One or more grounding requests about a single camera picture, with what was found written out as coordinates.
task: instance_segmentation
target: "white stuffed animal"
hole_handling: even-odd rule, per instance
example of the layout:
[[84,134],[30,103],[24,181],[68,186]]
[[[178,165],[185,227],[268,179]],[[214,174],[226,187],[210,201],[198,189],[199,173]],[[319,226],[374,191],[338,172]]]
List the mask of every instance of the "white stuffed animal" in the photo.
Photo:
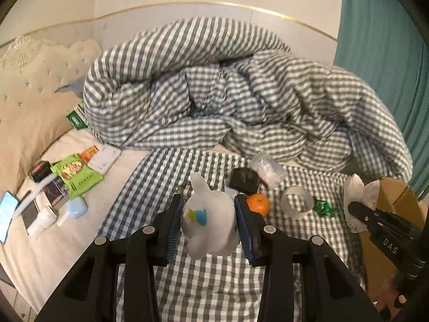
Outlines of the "white stuffed animal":
[[192,174],[190,183],[195,193],[185,203],[181,221],[189,256],[231,255],[240,243],[234,202],[226,193],[210,190],[199,173]]

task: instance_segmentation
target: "teal curtain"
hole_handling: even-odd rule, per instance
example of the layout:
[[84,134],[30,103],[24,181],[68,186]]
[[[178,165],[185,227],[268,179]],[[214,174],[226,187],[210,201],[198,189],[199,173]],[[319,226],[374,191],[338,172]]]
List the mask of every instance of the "teal curtain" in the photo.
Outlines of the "teal curtain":
[[414,192],[429,191],[429,49],[398,0],[343,0],[334,64],[374,88],[413,157]]

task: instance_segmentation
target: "orange fruit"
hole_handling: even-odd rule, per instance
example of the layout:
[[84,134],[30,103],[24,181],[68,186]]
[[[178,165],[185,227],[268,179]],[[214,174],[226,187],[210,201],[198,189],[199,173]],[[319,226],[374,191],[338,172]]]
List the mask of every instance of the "orange fruit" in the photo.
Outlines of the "orange fruit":
[[247,198],[247,204],[252,212],[261,214],[266,217],[270,210],[269,198],[263,193],[254,193]]

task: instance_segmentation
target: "screw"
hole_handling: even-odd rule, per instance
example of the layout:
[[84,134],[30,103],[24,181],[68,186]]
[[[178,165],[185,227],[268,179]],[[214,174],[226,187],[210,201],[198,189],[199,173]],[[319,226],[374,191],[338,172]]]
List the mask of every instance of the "screw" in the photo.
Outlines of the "screw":
[[266,233],[274,233],[274,232],[276,232],[276,230],[277,229],[274,226],[272,226],[272,225],[265,225],[264,226],[264,231]]
[[313,238],[312,238],[312,242],[313,242],[315,245],[320,246],[321,244],[323,244],[323,238],[321,238],[320,236],[313,236]]
[[101,245],[105,244],[106,241],[107,241],[107,238],[105,238],[104,236],[100,236],[94,240],[94,243],[98,246],[101,246]]
[[154,233],[154,232],[155,232],[155,228],[152,225],[148,225],[143,228],[143,233],[145,233],[146,235],[150,235],[151,233]]

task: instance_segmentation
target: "tape roll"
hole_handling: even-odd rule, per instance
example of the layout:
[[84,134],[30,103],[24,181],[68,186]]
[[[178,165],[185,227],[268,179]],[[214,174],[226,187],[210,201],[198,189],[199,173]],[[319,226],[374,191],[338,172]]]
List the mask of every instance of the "tape roll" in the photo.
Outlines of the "tape roll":
[[[292,208],[287,195],[297,195],[304,200],[305,212],[298,212],[296,209]],[[280,200],[280,207],[285,216],[291,218],[292,220],[303,219],[313,210],[315,205],[313,195],[308,192],[308,190],[302,188],[301,186],[290,186],[283,193],[282,199]]]

